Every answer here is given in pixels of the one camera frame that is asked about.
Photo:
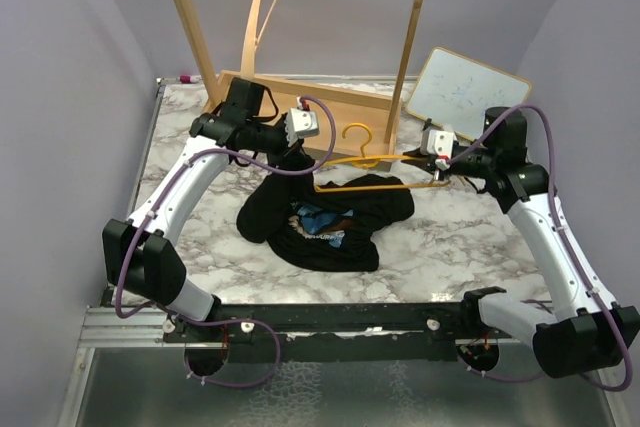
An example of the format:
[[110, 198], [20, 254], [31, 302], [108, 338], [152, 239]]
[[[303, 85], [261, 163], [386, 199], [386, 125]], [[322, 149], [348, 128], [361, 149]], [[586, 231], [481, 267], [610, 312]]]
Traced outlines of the black printed t shirt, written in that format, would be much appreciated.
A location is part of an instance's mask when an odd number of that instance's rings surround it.
[[240, 235], [266, 242], [286, 262], [329, 272], [374, 272], [379, 253], [372, 236], [415, 211], [397, 177], [366, 174], [343, 185], [356, 191], [320, 193], [314, 176], [269, 174], [236, 218]]

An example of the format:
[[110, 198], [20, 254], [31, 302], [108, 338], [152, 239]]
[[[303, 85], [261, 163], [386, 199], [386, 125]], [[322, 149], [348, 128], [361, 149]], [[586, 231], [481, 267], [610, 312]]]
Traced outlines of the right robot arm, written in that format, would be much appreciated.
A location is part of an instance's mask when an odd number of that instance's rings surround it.
[[481, 338], [497, 329], [532, 349], [551, 378], [622, 365], [629, 387], [633, 364], [629, 348], [639, 332], [639, 312], [623, 307], [591, 267], [568, 220], [556, 186], [552, 134], [547, 132], [548, 164], [527, 159], [527, 107], [492, 107], [484, 114], [482, 135], [468, 146], [454, 132], [426, 125], [419, 147], [406, 163], [437, 180], [472, 177], [517, 228], [542, 272], [553, 310], [545, 312], [512, 298], [505, 289], [487, 287], [465, 293], [461, 330]]

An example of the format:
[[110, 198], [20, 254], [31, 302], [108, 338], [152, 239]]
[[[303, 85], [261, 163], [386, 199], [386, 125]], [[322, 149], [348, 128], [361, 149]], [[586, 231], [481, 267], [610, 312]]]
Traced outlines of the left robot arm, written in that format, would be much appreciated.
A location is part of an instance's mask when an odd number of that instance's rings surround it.
[[282, 163], [300, 150], [305, 138], [319, 132], [317, 115], [309, 107], [311, 97], [298, 97], [289, 110], [262, 116], [261, 103], [270, 92], [263, 84], [234, 78], [226, 98], [192, 121], [179, 158], [150, 197], [126, 220], [107, 222], [102, 231], [104, 260], [119, 317], [137, 312], [123, 308], [123, 295], [129, 292], [185, 318], [186, 329], [199, 341], [218, 335], [220, 300], [190, 280], [176, 251], [192, 211], [236, 159], [255, 164], [254, 156], [265, 154], [269, 160], [260, 168], [290, 178], [315, 169], [312, 163], [295, 168]]

